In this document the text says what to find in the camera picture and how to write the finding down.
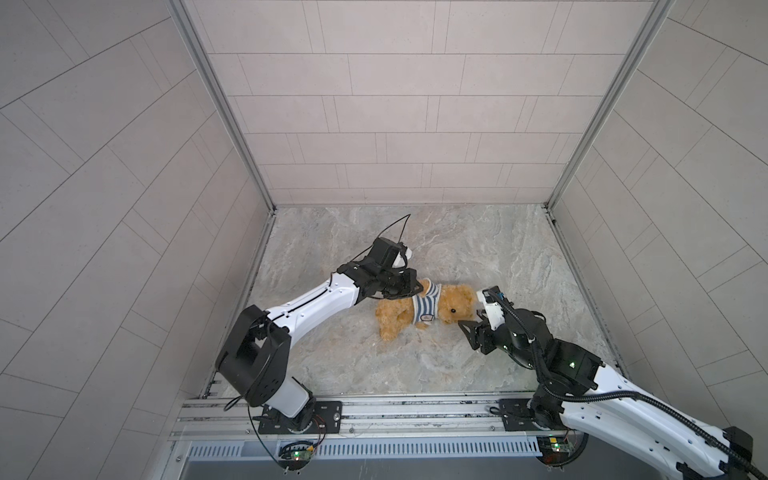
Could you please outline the brown teddy bear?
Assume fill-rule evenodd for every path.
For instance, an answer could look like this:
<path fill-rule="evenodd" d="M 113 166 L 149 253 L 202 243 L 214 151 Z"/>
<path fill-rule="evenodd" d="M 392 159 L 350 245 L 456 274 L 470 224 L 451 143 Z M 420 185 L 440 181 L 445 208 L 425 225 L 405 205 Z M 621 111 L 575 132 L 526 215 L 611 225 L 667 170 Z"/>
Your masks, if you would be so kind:
<path fill-rule="evenodd" d="M 414 325 L 412 297 L 397 300 L 379 300 L 375 316 L 379 336 L 383 341 L 395 340 L 409 327 L 425 330 L 436 323 L 456 324 L 462 320 L 473 320 L 477 302 L 475 291 L 464 284 L 440 284 L 442 293 L 438 318 L 431 324 Z"/>

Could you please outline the blue white striped sweater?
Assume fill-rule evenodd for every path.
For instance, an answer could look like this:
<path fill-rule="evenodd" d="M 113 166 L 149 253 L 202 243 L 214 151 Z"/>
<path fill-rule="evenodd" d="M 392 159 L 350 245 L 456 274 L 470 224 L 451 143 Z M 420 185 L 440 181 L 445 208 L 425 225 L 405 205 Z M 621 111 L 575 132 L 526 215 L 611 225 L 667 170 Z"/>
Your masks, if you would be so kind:
<path fill-rule="evenodd" d="M 412 297 L 414 315 L 412 323 L 431 324 L 438 318 L 438 308 L 442 286 L 429 279 L 420 280 L 423 291 Z"/>

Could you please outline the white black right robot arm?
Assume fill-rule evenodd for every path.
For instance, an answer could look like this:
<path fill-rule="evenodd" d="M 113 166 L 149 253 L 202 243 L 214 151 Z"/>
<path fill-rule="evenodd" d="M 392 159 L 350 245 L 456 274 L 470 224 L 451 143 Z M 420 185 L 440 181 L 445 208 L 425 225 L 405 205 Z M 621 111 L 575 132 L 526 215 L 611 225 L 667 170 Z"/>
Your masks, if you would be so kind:
<path fill-rule="evenodd" d="M 527 415 L 545 430 L 572 430 L 611 444 L 669 479 L 763 479 L 753 438 L 682 413 L 599 356 L 555 338 L 535 311 L 491 305 L 459 327 L 472 349 L 500 351 L 536 374 Z"/>

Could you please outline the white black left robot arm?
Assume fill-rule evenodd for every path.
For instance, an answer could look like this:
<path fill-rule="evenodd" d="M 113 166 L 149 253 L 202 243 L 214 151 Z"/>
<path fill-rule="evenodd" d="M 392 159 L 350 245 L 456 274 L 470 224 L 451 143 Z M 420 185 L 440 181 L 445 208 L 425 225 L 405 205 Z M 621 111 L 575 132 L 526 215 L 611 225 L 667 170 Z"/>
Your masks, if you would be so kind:
<path fill-rule="evenodd" d="M 424 290 L 412 268 L 349 262 L 328 280 L 283 305 L 241 311 L 215 362 L 216 370 L 251 407 L 268 406 L 295 432 L 313 421 L 316 399 L 287 377 L 292 345 L 337 313 L 367 298 L 399 300 Z"/>

